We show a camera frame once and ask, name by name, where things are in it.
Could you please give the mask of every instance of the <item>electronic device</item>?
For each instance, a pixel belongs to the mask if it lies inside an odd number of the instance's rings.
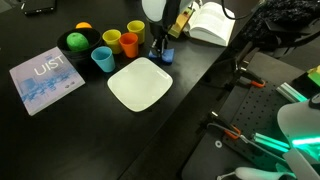
[[[21,10],[25,15],[51,12],[55,8],[56,0],[27,0],[21,6]]]

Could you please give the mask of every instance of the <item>book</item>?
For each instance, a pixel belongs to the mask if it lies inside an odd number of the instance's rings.
[[[194,12],[184,31],[191,38],[203,40],[220,46],[228,46],[235,21],[227,18],[222,6],[215,2],[207,2],[199,7],[193,3]],[[226,9],[229,16],[234,13]]]
[[[30,116],[85,84],[58,47],[10,69],[10,75]]]

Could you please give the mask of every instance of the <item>white plate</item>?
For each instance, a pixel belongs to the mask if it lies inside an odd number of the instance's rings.
[[[112,93],[134,112],[145,110],[171,87],[172,78],[149,59],[141,57],[108,80]]]

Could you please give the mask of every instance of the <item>black table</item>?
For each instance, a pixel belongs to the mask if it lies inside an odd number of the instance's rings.
[[[226,6],[245,14],[254,2]],[[106,82],[112,74],[104,74],[93,61],[72,62],[86,84],[35,116],[27,114],[11,80],[11,68],[55,47],[58,37],[79,22],[89,22],[101,34],[111,28],[124,33],[134,19],[147,24],[139,0],[64,0],[57,1],[57,10],[49,14],[27,17],[20,7],[0,14],[1,179],[119,178],[226,49],[186,37],[170,41],[174,62],[160,66],[172,76],[173,85],[139,113],[128,110],[111,93]],[[146,26],[139,56],[147,56],[151,43]],[[116,71],[132,61],[123,55],[115,60]]]
[[[272,81],[277,86],[284,82],[290,83],[304,73],[300,69],[259,52],[254,55],[247,69],[256,73],[262,79]],[[231,122],[249,92],[248,88],[235,86],[218,112],[219,115]],[[215,142],[222,142],[222,136],[221,130],[213,126],[208,128],[183,168],[182,178],[184,180],[212,180],[219,175],[233,172],[237,167],[257,168],[251,161],[228,145],[223,144],[221,148],[217,148]]]

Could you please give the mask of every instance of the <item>floor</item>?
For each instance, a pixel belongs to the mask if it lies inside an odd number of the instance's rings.
[[[319,52],[317,38],[279,60],[306,71],[320,64]],[[212,81],[200,81],[194,87],[121,180],[181,179],[184,163],[205,133],[201,122],[210,110],[218,110],[228,96],[221,87],[230,80],[230,72],[228,63],[213,67],[209,72]]]

